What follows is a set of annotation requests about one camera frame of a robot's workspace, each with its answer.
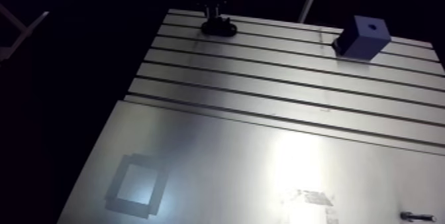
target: screw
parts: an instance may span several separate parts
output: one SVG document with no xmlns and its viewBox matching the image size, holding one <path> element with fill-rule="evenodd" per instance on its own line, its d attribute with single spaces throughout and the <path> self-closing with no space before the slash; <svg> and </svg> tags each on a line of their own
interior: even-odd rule
<svg viewBox="0 0 445 224">
<path fill-rule="evenodd" d="M 400 218 L 404 221 L 413 222 L 413 220 L 436 222 L 437 219 L 433 215 L 417 215 L 408 211 L 400 213 Z"/>
</svg>

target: black background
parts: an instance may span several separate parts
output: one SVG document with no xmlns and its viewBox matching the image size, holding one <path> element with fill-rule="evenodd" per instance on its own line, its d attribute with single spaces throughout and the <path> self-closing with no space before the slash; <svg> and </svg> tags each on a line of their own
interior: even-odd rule
<svg viewBox="0 0 445 224">
<path fill-rule="evenodd" d="M 225 13 L 296 22 L 304 1 L 231 0 Z M 55 223 L 167 9 L 193 7 L 183 0 L 0 3 L 26 25 L 50 11 L 1 64 L 0 140 L 5 214 Z M 393 36 L 430 41 L 441 57 L 442 8 L 443 0 L 315 0 L 307 23 L 342 27 L 351 15 L 384 18 Z M 2 38 L 17 34 L 4 19 L 0 25 Z"/>
</svg>

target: blue block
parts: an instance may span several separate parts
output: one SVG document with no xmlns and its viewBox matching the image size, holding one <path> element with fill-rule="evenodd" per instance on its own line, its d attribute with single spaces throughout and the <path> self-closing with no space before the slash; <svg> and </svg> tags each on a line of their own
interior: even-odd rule
<svg viewBox="0 0 445 224">
<path fill-rule="evenodd" d="M 390 41 L 391 35 L 383 19 L 356 15 L 332 45 L 337 55 L 371 60 Z"/>
</svg>

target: metal table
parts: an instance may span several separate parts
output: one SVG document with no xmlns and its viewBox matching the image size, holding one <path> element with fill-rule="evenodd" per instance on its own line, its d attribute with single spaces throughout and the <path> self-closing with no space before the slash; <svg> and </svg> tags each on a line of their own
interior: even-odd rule
<svg viewBox="0 0 445 224">
<path fill-rule="evenodd" d="M 339 60 L 341 30 L 170 10 L 59 223 L 445 221 L 445 78 L 431 45 L 393 38 Z"/>
</svg>

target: blue cube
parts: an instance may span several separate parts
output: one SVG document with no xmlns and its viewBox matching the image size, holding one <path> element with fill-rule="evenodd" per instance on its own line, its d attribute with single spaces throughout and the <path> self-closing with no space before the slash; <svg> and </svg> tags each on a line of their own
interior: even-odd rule
<svg viewBox="0 0 445 224">
<path fill-rule="evenodd" d="M 339 56 L 371 60 L 390 41 L 383 19 L 356 15 L 332 45 Z"/>
</svg>

